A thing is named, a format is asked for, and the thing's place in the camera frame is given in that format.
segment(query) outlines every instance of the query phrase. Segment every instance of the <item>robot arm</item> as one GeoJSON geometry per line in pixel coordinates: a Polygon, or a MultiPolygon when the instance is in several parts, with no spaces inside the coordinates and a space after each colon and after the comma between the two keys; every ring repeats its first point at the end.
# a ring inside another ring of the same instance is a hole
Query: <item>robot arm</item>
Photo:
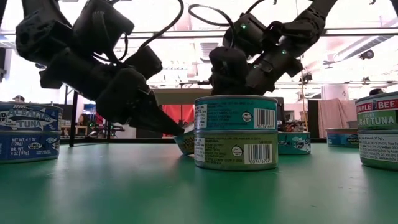
{"type": "MultiPolygon", "coordinates": [[[[337,0],[313,0],[292,22],[263,25],[249,12],[241,14],[229,28],[223,45],[209,54],[213,64],[210,82],[213,95],[263,95],[274,91],[275,82],[287,73],[291,77],[303,68],[296,58],[315,44],[325,28],[326,17],[337,0]],[[234,41],[234,49],[228,48],[234,41]],[[249,57],[260,56],[252,64],[249,57]]],[[[398,13],[398,0],[391,0],[398,13]]]]}
{"type": "Polygon", "coordinates": [[[97,112],[112,123],[166,134],[183,133],[159,108],[146,84],[162,70],[162,62],[152,49],[143,45],[124,62],[114,55],[113,48],[122,34],[129,35],[134,28],[113,8],[116,2],[87,1],[71,25],[57,0],[22,0],[25,18],[16,27],[19,55],[46,66],[39,72],[42,88],[60,88],[65,83],[96,101],[97,112]],[[101,54],[107,55],[109,63],[98,60],[104,60],[98,56],[101,54]]]}

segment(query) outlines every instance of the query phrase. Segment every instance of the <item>green table surface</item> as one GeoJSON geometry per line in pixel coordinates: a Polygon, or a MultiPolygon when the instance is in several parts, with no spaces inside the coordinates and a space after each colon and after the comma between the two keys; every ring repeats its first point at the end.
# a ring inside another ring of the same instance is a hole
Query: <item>green table surface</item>
{"type": "Polygon", "coordinates": [[[0,165],[1,223],[398,223],[398,172],[357,149],[312,144],[279,167],[195,167],[173,144],[61,147],[57,160],[0,165]]]}

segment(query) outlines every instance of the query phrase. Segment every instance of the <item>metal can rim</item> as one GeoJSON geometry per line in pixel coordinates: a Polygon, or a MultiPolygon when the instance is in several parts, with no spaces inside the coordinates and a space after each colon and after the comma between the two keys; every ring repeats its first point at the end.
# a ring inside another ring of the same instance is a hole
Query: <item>metal can rim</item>
{"type": "Polygon", "coordinates": [[[52,105],[44,105],[40,103],[23,103],[23,102],[2,102],[0,101],[0,106],[1,105],[24,105],[24,106],[39,106],[39,107],[44,107],[44,108],[54,108],[59,111],[63,111],[61,107],[58,106],[52,106],[52,105]]]}
{"type": "Polygon", "coordinates": [[[267,97],[267,96],[256,96],[256,95],[218,95],[218,96],[203,96],[195,99],[195,103],[203,100],[215,100],[215,99],[258,99],[258,100],[266,100],[273,101],[274,103],[278,103],[278,100],[275,98],[267,97]]]}
{"type": "Polygon", "coordinates": [[[398,134],[398,130],[362,130],[358,134],[398,134]]]}
{"type": "Polygon", "coordinates": [[[283,131],[279,131],[278,134],[311,134],[311,132],[283,132],[283,131]]]}
{"type": "Polygon", "coordinates": [[[278,134],[278,131],[264,131],[264,130],[195,130],[195,134],[278,134]]]}
{"type": "Polygon", "coordinates": [[[4,131],[0,130],[0,135],[5,134],[61,134],[61,131],[4,131]]]}
{"type": "Polygon", "coordinates": [[[373,100],[373,99],[383,98],[383,97],[386,97],[386,96],[397,96],[398,97],[398,91],[392,92],[392,93],[381,93],[381,94],[376,94],[376,95],[373,95],[373,96],[365,96],[365,97],[357,99],[355,101],[355,104],[360,103],[360,102],[365,101],[365,100],[373,100]]]}
{"type": "Polygon", "coordinates": [[[328,131],[355,131],[358,128],[326,128],[326,132],[328,131]]]}

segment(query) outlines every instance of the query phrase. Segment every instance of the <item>white circle logo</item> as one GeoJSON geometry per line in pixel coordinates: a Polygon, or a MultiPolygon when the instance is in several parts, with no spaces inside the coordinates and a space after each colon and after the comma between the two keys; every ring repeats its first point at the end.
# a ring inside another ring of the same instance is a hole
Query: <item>white circle logo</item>
{"type": "Polygon", "coordinates": [[[251,116],[251,113],[249,113],[249,112],[244,112],[243,114],[242,114],[242,119],[243,119],[243,121],[244,122],[249,122],[249,121],[251,121],[251,119],[252,119],[252,116],[251,116]]]}
{"type": "Polygon", "coordinates": [[[6,113],[0,113],[0,124],[6,124],[8,120],[6,113]]]}
{"type": "Polygon", "coordinates": [[[232,147],[232,154],[236,157],[242,156],[243,150],[239,146],[232,147]]]}

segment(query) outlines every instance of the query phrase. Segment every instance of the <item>barcode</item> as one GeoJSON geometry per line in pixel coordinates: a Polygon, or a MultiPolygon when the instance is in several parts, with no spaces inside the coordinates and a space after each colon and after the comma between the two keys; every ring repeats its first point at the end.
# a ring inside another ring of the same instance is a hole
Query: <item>barcode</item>
{"type": "Polygon", "coordinates": [[[275,128],[275,111],[254,109],[254,128],[275,128]]]}
{"type": "Polygon", "coordinates": [[[267,164],[272,162],[272,144],[244,145],[245,164],[267,164]]]}

